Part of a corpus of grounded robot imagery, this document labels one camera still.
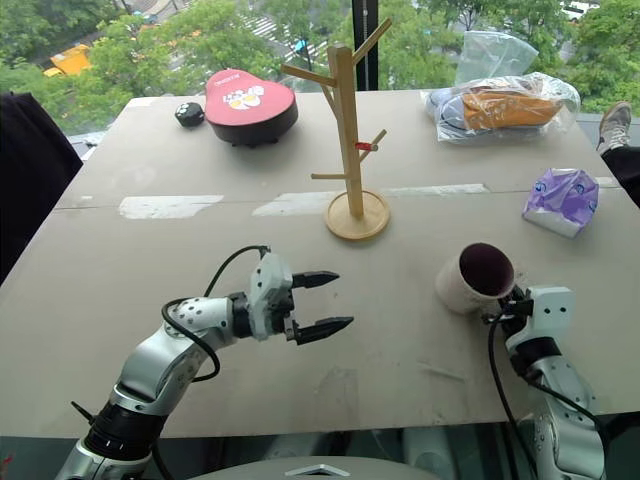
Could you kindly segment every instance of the shoe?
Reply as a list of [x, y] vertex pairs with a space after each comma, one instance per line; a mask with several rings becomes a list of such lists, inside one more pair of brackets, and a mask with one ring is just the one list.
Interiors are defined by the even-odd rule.
[[600, 122], [600, 141], [596, 150], [600, 155], [629, 143], [631, 125], [631, 104], [618, 102], [609, 109]]

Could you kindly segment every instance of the yellow vehicle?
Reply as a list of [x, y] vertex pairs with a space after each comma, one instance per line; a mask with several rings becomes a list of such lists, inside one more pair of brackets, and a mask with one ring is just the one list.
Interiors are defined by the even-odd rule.
[[55, 67], [48, 68], [44, 71], [47, 77], [54, 77], [56, 75], [75, 75], [80, 73], [85, 68], [89, 68], [88, 57], [89, 47], [86, 45], [76, 45], [64, 52], [58, 53], [51, 57], [51, 62]]

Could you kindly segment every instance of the table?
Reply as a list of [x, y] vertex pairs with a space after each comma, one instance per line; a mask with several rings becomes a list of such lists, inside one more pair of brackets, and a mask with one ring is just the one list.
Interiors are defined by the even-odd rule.
[[[358, 94], [361, 137], [389, 130], [367, 159], [364, 185], [387, 191], [392, 212], [387, 230], [363, 244], [332, 236], [317, 198], [306, 210], [296, 211], [309, 200], [302, 196], [265, 213], [284, 193], [342, 188], [308, 178], [337, 171], [340, 161], [321, 94], [299, 94], [298, 123], [277, 145], [255, 150], [220, 142], [206, 125], [181, 129], [172, 114], [184, 97], [133, 100], [0, 288], [0, 434], [83, 435], [86, 423], [68, 402], [97, 411], [127, 355], [157, 329], [160, 306], [201, 294], [229, 253], [256, 242], [272, 245], [294, 271], [341, 274], [296, 292], [301, 323], [356, 320], [302, 347], [277, 337], [222, 350], [222, 373], [188, 390], [166, 436], [504, 420], [486, 327], [449, 313], [433, 291], [444, 261], [474, 241], [510, 255], [522, 285], [575, 290], [563, 353], [599, 396], [600, 413], [640, 409], [640, 384], [631, 380], [640, 335], [637, 208], [621, 188], [603, 188], [592, 225], [575, 240], [529, 224], [520, 212], [546, 168], [611, 176], [579, 128], [521, 146], [439, 144], [418, 99], [411, 91]], [[452, 184], [480, 189], [407, 190]], [[167, 215], [143, 209], [138, 218], [121, 205], [165, 195], [210, 197]], [[255, 262], [239, 259], [217, 292], [246, 289]], [[524, 415], [526, 387], [497, 350], [508, 396]]]

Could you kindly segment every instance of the white mug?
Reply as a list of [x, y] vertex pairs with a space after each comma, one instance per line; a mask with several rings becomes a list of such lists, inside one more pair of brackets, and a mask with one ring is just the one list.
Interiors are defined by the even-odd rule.
[[473, 243], [444, 264], [436, 293], [455, 313], [470, 313], [507, 295], [515, 285], [513, 265], [498, 248]]

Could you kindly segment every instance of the purple package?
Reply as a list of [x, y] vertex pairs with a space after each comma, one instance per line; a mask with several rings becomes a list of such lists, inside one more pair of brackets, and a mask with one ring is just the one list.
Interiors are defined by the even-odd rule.
[[587, 226], [598, 206], [598, 184], [584, 170], [550, 168], [533, 186], [522, 217], [568, 238]]

